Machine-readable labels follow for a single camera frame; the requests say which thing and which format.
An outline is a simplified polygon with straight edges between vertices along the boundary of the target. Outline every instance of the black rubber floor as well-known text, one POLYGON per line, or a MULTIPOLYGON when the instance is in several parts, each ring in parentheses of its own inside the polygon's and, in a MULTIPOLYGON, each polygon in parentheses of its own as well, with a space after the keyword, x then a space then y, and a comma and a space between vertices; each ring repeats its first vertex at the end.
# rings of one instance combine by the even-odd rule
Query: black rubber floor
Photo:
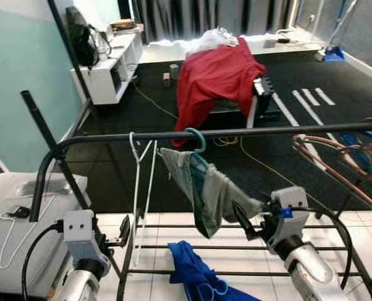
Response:
MULTIPOLYGON (((301 125, 316 124, 312 117, 291 94, 292 90, 308 88, 314 96, 319 87, 335 102, 329 106, 312 107, 325 124, 358 122, 372 117, 372 79, 345 62, 318 63, 312 52, 257 55, 256 59, 267 67, 275 90, 292 115, 301 125)), ((162 73, 169 71, 167 63, 144 64, 137 73, 141 82, 139 88, 164 109, 177 115, 176 86, 162 87, 162 73)), ((118 105, 97 107, 108 134, 134 132, 165 132, 174 129, 175 120, 156 109, 153 104, 129 86, 118 105)), ((284 116, 273 122, 258 122, 256 127, 278 127, 290 125, 284 116)), ((213 114, 203 125, 203 129, 235 129, 245 126, 241 114, 213 114)), ((89 118, 79 134, 98 134, 94 122, 89 118)), ((160 147, 171 147, 170 141, 159 143, 160 147)), ((184 149, 194 149, 196 142, 189 142, 184 149)), ((291 136, 250 137, 244 139, 246 150, 257 159, 281 172, 291 181, 304 186, 317 199, 332 209, 338 209, 346 197, 346 190, 312 166, 291 147, 291 136)), ((68 153, 67 159, 74 173, 88 177, 88 194, 93 209, 98 213, 124 212, 132 209, 136 164, 129 143, 112 145, 115 159, 124 177, 120 182, 107 151, 102 145, 76 145, 68 153)), ((323 159, 332 160, 333 153, 318 147, 323 159)), ((249 159, 239 145, 217 147, 208 141, 204 154, 208 162, 214 163, 249 196, 261 199, 261 192, 270 193, 274 189, 290 186, 283 179, 265 167, 249 159)), ((146 200, 151 154, 142 164, 139 204, 146 200)), ((369 183, 362 186, 372 195, 369 183)), ((359 201, 352 201, 349 209, 366 209, 359 201)), ((191 211, 189 201, 184 197, 168 173, 160 158, 157 158, 154 184, 152 188, 152 212, 191 211)))

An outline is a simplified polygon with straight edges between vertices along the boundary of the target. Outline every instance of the teal wall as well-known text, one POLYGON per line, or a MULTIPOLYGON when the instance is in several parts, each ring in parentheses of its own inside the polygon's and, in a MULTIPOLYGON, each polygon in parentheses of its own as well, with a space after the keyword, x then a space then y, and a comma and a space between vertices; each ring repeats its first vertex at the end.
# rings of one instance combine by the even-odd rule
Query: teal wall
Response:
POLYGON ((48 150, 20 91, 60 140, 80 111, 71 68, 55 23, 0 11, 0 159, 10 171, 36 171, 48 150))
POLYGON ((95 0, 95 7, 103 23, 120 20, 117 0, 95 0))

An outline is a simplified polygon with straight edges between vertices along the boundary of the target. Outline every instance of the green hanger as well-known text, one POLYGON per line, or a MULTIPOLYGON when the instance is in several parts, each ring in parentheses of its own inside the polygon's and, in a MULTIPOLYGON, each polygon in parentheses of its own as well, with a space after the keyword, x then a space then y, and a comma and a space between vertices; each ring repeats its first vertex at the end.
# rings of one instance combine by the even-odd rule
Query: green hanger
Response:
POLYGON ((206 141, 205 141, 205 138, 204 138, 203 134, 201 134, 198 130, 196 130, 192 127, 188 127, 185 131, 193 133, 194 135, 196 135, 199 138, 199 141, 201 142, 201 148, 200 149, 195 149, 194 152, 193 152, 193 156, 195 156, 197 159, 199 159, 204 164, 204 166, 208 169, 208 166, 209 166, 208 162, 199 155, 206 150, 206 141))

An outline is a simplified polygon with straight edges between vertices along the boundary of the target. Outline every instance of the yellow cable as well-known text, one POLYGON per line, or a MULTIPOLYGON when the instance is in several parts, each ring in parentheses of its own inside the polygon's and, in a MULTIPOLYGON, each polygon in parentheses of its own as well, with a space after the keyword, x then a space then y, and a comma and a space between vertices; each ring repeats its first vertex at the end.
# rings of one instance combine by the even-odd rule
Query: yellow cable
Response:
POLYGON ((168 112, 167 110, 164 110, 163 108, 161 108, 160 106, 158 106, 158 105, 156 104, 155 101, 153 101, 153 100, 150 99, 147 95, 145 95, 144 93, 142 93, 142 92, 140 91, 140 89, 138 89, 138 87, 137 87, 134 83, 133 83, 133 86, 134 86, 134 88, 136 88, 137 92, 141 94, 141 96, 143 96, 146 100, 149 100, 150 102, 152 102, 152 104, 153 104, 155 107, 157 107, 158 110, 161 110, 162 112, 167 113, 168 115, 170 115, 171 117, 173 117, 173 118, 176 119, 176 120, 178 119, 175 115, 173 115, 172 113, 168 112))
MULTIPOLYGON (((160 106, 158 106, 158 104, 156 104, 155 101, 153 101, 152 99, 150 99, 147 95, 145 95, 142 91, 140 91, 140 89, 138 89, 138 87, 133 83, 133 86, 134 88, 136 88, 137 92, 140 93, 141 96, 143 96, 146 100, 149 100, 150 102, 152 102, 152 104, 157 107, 159 110, 163 111, 164 113, 167 113, 168 115, 170 115, 171 117, 173 117, 174 119, 178 119, 175 115, 173 115, 172 113, 164 110, 163 108, 161 108, 160 106)), ((220 147, 223 147, 223 146, 228 146, 228 145, 234 145, 234 144, 237 144, 238 143, 238 137, 234 137, 233 140, 229 140, 229 138, 226 137, 226 141, 225 140, 222 140, 222 138, 218 138, 218 140, 221 142, 221 144, 215 142, 215 138, 213 139, 213 143, 214 145, 217 145, 217 146, 220 146, 220 147)), ((281 177, 283 180, 287 181, 288 183, 290 183, 291 185, 293 186, 297 186, 297 184, 291 180, 289 180, 288 178, 286 178, 283 174, 281 174, 279 171, 276 171, 275 169, 273 169, 272 167, 266 165, 264 162, 258 160, 257 158, 254 158, 253 156, 251 156, 245 149, 244 149, 244 146, 243 146, 243 137, 240 138, 240 148, 242 149, 242 151, 244 152, 244 154, 249 157, 251 160, 263 165, 263 167, 267 168, 268 170, 272 171, 274 174, 278 175, 279 177, 281 177)), ((311 194, 309 193, 306 193, 308 195, 309 198, 311 198, 312 200, 314 200, 318 205, 322 206, 324 209, 328 210, 328 208, 322 204, 318 199, 316 199, 314 196, 312 196, 311 194)))
POLYGON ((222 146, 228 146, 228 145, 233 145, 233 144, 237 144, 238 143, 238 137, 234 137, 233 140, 229 140, 228 137, 225 137, 225 139, 226 139, 226 141, 225 140, 222 140, 222 138, 214 138, 214 139, 212 139, 212 141, 213 141, 214 145, 220 146, 220 147, 222 147, 222 146), (221 142, 221 144, 217 143, 215 141, 215 139, 218 139, 221 142))
MULTIPOLYGON (((240 148, 242 149, 242 151, 244 152, 244 154, 249 157, 251 160, 254 160, 255 162, 263 165, 263 167, 267 168, 268 170, 272 171, 274 174, 278 175, 279 177, 281 177, 283 180, 287 181, 288 183, 290 183, 291 185, 293 186, 298 186, 295 182, 289 180, 288 178, 286 178, 283 174, 281 174, 279 171, 276 171, 275 169, 273 169, 272 167, 266 165, 264 162, 258 160, 257 158, 254 158, 253 156, 251 156, 245 149, 244 149, 244 146, 243 146, 243 137, 240 138, 240 148)), ((308 195, 309 198, 311 198, 312 200, 314 200, 318 205, 322 206, 324 209, 326 209, 327 211, 329 211, 329 209, 324 205, 322 204, 318 199, 316 199, 314 196, 312 196, 311 194, 307 193, 306 194, 308 195)))

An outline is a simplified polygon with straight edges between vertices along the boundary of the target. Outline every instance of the blue garment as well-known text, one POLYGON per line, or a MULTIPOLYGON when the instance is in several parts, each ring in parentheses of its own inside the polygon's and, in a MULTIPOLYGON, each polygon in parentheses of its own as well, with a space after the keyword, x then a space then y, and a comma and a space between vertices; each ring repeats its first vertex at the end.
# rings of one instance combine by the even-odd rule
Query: blue garment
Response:
POLYGON ((174 262, 169 283, 183 283, 189 301, 259 301, 216 277, 187 241, 168 245, 174 262))
MULTIPOLYGON (((360 132, 360 134, 365 135, 369 138, 372 139, 372 132, 367 131, 367 132, 360 132)), ((340 133, 339 134, 339 139, 341 142, 346 145, 346 146, 351 146, 351 145, 360 145, 360 141, 357 139, 357 137, 352 134, 352 133, 340 133)), ((366 155, 362 154, 358 150, 352 151, 353 155, 357 160, 366 168, 367 171, 371 170, 371 164, 369 162, 369 159, 367 158, 366 155)))

